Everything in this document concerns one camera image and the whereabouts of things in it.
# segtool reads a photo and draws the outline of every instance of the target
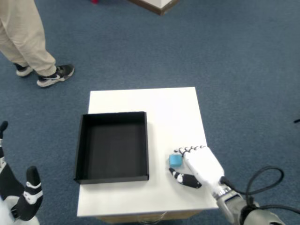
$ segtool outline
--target shoe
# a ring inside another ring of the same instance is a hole
[[[17,68],[16,74],[20,77],[28,76],[33,71],[33,69],[30,66],[22,67],[19,64],[16,63],[14,64],[15,67]]]
[[[62,82],[70,78],[74,73],[74,66],[71,64],[59,66],[51,76],[38,76],[37,85],[45,88],[57,82]]]

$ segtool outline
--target white table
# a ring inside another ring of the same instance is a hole
[[[205,188],[176,183],[168,157],[206,144],[195,88],[91,91],[89,113],[147,112],[149,181],[80,185],[77,216],[101,217],[217,208]],[[188,172],[185,165],[179,171]]]

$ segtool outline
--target wire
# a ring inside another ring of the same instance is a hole
[[[252,186],[253,182],[255,181],[255,179],[258,176],[260,176],[262,173],[266,172],[267,170],[276,170],[276,171],[279,171],[280,172],[279,179],[277,181],[275,181],[271,185],[268,185],[266,187],[260,188],[260,189],[255,190],[255,191],[250,191],[251,186]],[[222,184],[226,184],[232,190],[234,190],[234,191],[236,191],[236,192],[238,192],[238,193],[240,193],[242,195],[245,195],[245,197],[246,197],[246,203],[247,203],[248,207],[254,207],[254,208],[262,209],[262,210],[266,210],[266,209],[283,209],[283,210],[289,210],[289,211],[292,211],[292,212],[300,214],[300,210],[299,209],[296,209],[296,208],[293,208],[293,207],[289,207],[289,206],[285,206],[285,205],[265,205],[265,206],[261,206],[261,207],[256,207],[254,205],[254,197],[252,197],[251,195],[255,195],[255,194],[258,194],[260,192],[264,192],[264,191],[267,191],[267,190],[269,190],[271,188],[274,188],[275,186],[277,186],[279,183],[282,182],[284,176],[285,176],[285,173],[284,173],[284,171],[281,168],[279,168],[277,166],[270,166],[269,165],[269,166],[263,167],[262,169],[260,169],[259,171],[257,171],[251,177],[251,179],[249,180],[249,182],[247,184],[247,189],[246,189],[245,192],[242,192],[242,191],[239,191],[238,189],[236,189],[235,186],[226,177],[221,177],[220,182]]]
[[[261,206],[260,209],[262,210],[267,210],[267,209],[282,209],[282,210],[289,210],[289,211],[293,211],[295,213],[300,214],[300,210],[293,208],[293,207],[289,207],[289,206],[285,206],[285,205],[264,205]]]

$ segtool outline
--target black tray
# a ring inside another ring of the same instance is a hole
[[[149,180],[146,112],[83,115],[74,180],[80,184]]]

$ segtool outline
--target beige pants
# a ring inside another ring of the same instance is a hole
[[[45,33],[34,0],[0,0],[0,51],[42,76],[55,73],[55,59],[45,48]]]

